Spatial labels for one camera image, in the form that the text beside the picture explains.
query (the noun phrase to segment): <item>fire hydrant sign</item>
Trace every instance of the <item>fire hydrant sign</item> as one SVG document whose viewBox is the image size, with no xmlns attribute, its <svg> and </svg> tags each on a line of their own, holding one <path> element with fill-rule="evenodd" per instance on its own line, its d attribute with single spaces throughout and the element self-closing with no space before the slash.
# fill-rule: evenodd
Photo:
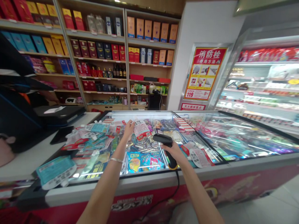
<svg viewBox="0 0 299 224">
<path fill-rule="evenodd" d="M 184 99 L 208 100 L 227 48 L 197 47 Z"/>
</svg>

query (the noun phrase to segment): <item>person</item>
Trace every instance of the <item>person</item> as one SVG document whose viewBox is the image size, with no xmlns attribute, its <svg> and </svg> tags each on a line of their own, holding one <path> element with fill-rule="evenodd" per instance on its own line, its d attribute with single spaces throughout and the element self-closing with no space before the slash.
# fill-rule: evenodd
<svg viewBox="0 0 299 224">
<path fill-rule="evenodd" d="M 23 76 L 37 80 L 34 69 L 1 32 L 0 46 L 0 75 Z M 49 91 L 31 90 L 26 95 L 22 95 L 33 108 L 48 106 L 48 101 L 60 104 L 57 97 Z"/>
<path fill-rule="evenodd" d="M 126 124 L 124 135 L 92 192 L 90 200 L 77 224 L 107 222 L 119 181 L 126 146 L 133 134 L 134 126 L 135 122 L 132 120 Z M 161 145 L 161 147 L 173 156 L 183 172 L 198 222 L 200 224 L 224 224 L 220 213 L 177 143 L 173 142 L 171 148 L 165 145 Z"/>
</svg>

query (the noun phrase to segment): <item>cardboard box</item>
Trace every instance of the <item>cardboard box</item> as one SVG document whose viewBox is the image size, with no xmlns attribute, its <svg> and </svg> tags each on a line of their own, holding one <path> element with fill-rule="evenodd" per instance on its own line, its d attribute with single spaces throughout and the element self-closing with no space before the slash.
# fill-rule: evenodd
<svg viewBox="0 0 299 224">
<path fill-rule="evenodd" d="M 21 21 L 34 23 L 30 10 L 25 0 L 13 0 Z"/>
<path fill-rule="evenodd" d="M 146 20 L 144 25 L 144 36 L 145 40 L 151 40 L 152 39 L 152 24 L 153 21 Z"/>
<path fill-rule="evenodd" d="M 12 39 L 12 36 L 10 35 L 9 32 L 6 32 L 6 31 L 1 31 L 1 33 L 3 34 L 3 36 L 6 37 L 6 39 L 15 47 L 15 49 L 18 49 L 15 42 L 13 41 Z"/>
<path fill-rule="evenodd" d="M 52 38 L 52 43 L 53 43 L 54 49 L 56 51 L 56 54 L 64 55 L 60 40 Z"/>
<path fill-rule="evenodd" d="M 51 21 L 51 18 L 49 16 L 46 5 L 41 4 L 41 3 L 37 3 L 36 5 L 37 5 L 38 11 L 41 15 L 41 18 L 43 20 L 43 24 L 45 26 L 52 26 L 52 21 Z"/>
<path fill-rule="evenodd" d="M 165 65 L 166 50 L 160 50 L 159 65 Z"/>
<path fill-rule="evenodd" d="M 178 34 L 178 24 L 171 24 L 170 35 L 169 35 L 169 43 L 175 44 L 177 40 Z"/>
<path fill-rule="evenodd" d="M 88 45 L 86 40 L 79 40 L 82 57 L 89 58 Z"/>
<path fill-rule="evenodd" d="M 22 37 L 22 40 L 27 48 L 27 51 L 36 53 L 35 46 L 31 40 L 30 36 L 27 34 L 21 34 L 21 37 Z"/>
<path fill-rule="evenodd" d="M 76 57 L 82 57 L 80 47 L 79 47 L 79 41 L 75 40 L 75 39 L 71 39 L 71 44 L 72 44 L 72 47 L 73 47 L 74 55 Z"/>
<path fill-rule="evenodd" d="M 10 35 L 12 36 L 12 39 L 15 42 L 16 47 L 19 51 L 27 51 L 27 48 L 26 48 L 20 34 L 10 33 Z"/>
<path fill-rule="evenodd" d="M 138 63 L 140 60 L 139 48 L 134 48 L 134 62 Z"/>
<path fill-rule="evenodd" d="M 83 30 L 83 31 L 85 31 L 81 12 L 74 10 L 73 13 L 74 13 L 74 17 L 75 17 L 75 22 L 76 22 L 77 30 Z"/>
<path fill-rule="evenodd" d="M 88 41 L 88 48 L 89 48 L 89 55 L 91 58 L 97 58 L 97 49 L 96 49 L 96 43 Z"/>
<path fill-rule="evenodd" d="M 112 49 L 112 58 L 113 58 L 113 60 L 119 61 L 118 45 L 117 44 L 111 44 L 111 49 Z"/>
<path fill-rule="evenodd" d="M 153 40 L 159 41 L 160 40 L 160 22 L 154 22 L 154 29 L 153 29 Z"/>
<path fill-rule="evenodd" d="M 159 64 L 159 56 L 160 56 L 160 52 L 154 51 L 153 64 Z"/>
<path fill-rule="evenodd" d="M 167 43 L 167 37 L 168 37 L 168 23 L 162 23 L 162 29 L 161 29 L 161 42 Z"/>
<path fill-rule="evenodd" d="M 1 0 L 0 8 L 1 8 L 1 11 L 3 12 L 6 19 L 12 19 L 12 20 L 19 21 L 17 14 L 16 14 L 10 0 Z"/>
<path fill-rule="evenodd" d="M 127 17 L 128 22 L 128 37 L 135 38 L 135 18 Z"/>
<path fill-rule="evenodd" d="M 116 17 L 115 18 L 115 30 L 117 36 L 123 36 L 123 28 L 122 28 L 122 19 Z"/>
<path fill-rule="evenodd" d="M 166 65 L 172 66 L 172 61 L 173 61 L 173 50 L 168 50 L 167 52 L 167 59 L 166 59 Z"/>
<path fill-rule="evenodd" d="M 140 48 L 140 63 L 145 63 L 146 60 L 146 49 Z"/>
<path fill-rule="evenodd" d="M 62 46 L 64 55 L 69 56 L 69 51 L 68 51 L 68 48 L 66 47 L 65 40 L 60 40 L 60 42 L 61 42 L 61 46 Z"/>
<path fill-rule="evenodd" d="M 134 48 L 129 47 L 129 62 L 135 62 Z"/>
<path fill-rule="evenodd" d="M 71 73 L 69 71 L 68 63 L 66 62 L 66 60 L 65 59 L 58 59 L 58 61 L 59 61 L 59 64 L 61 66 L 63 74 L 70 75 Z"/>
<path fill-rule="evenodd" d="M 97 57 L 101 59 L 105 59 L 104 47 L 102 43 L 96 43 L 97 48 Z"/>
<path fill-rule="evenodd" d="M 27 3 L 27 6 L 29 8 L 29 11 L 31 13 L 31 16 L 33 18 L 34 24 L 42 25 L 43 20 L 42 20 L 41 15 L 39 14 L 39 12 L 37 10 L 35 2 L 26 1 L 26 3 Z"/>
<path fill-rule="evenodd" d="M 104 43 L 103 45 L 104 45 L 105 59 L 112 60 L 111 45 L 108 43 Z"/>
<path fill-rule="evenodd" d="M 32 37 L 32 39 L 35 43 L 35 46 L 36 46 L 39 53 L 43 53 L 43 54 L 48 53 L 47 50 L 46 50 L 46 47 L 44 45 L 44 42 L 43 42 L 43 40 L 40 36 L 32 35 L 31 37 Z"/>
<path fill-rule="evenodd" d="M 47 4 L 47 8 L 48 8 L 49 15 L 50 15 L 53 26 L 60 28 L 60 23 L 59 23 L 59 19 L 58 19 L 58 15 L 57 15 L 55 6 Z"/>
<path fill-rule="evenodd" d="M 143 39 L 144 37 L 144 20 L 137 19 L 137 39 Z"/>
<path fill-rule="evenodd" d="M 74 27 L 71 11 L 69 9 L 62 8 L 62 13 L 64 16 L 66 28 L 74 30 L 75 27 Z"/>
<path fill-rule="evenodd" d="M 126 61 L 126 52 L 125 52 L 125 46 L 124 45 L 119 45 L 119 60 L 120 61 Z"/>
<path fill-rule="evenodd" d="M 146 51 L 146 63 L 152 64 L 153 63 L 153 49 L 147 49 Z"/>
<path fill-rule="evenodd" d="M 54 46 L 53 46 L 51 38 L 49 38 L 49 37 L 43 37 L 43 41 L 44 41 L 44 44 L 46 46 L 48 54 L 56 54 L 56 51 L 54 49 Z"/>
</svg>

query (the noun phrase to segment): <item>red gift box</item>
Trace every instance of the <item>red gift box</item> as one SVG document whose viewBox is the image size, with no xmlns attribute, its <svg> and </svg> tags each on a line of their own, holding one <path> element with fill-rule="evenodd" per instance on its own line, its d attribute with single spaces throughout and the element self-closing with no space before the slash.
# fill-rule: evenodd
<svg viewBox="0 0 299 224">
<path fill-rule="evenodd" d="M 130 75 L 130 79 L 143 81 L 144 77 L 142 75 Z"/>
</svg>

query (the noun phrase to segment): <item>white wall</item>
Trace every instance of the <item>white wall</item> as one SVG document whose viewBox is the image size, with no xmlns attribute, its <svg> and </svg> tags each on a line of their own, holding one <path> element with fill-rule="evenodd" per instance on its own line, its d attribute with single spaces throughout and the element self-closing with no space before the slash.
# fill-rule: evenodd
<svg viewBox="0 0 299 224">
<path fill-rule="evenodd" d="M 177 110 L 193 43 L 234 43 L 244 16 L 233 17 L 236 1 L 186 2 L 177 43 L 168 110 Z"/>
</svg>

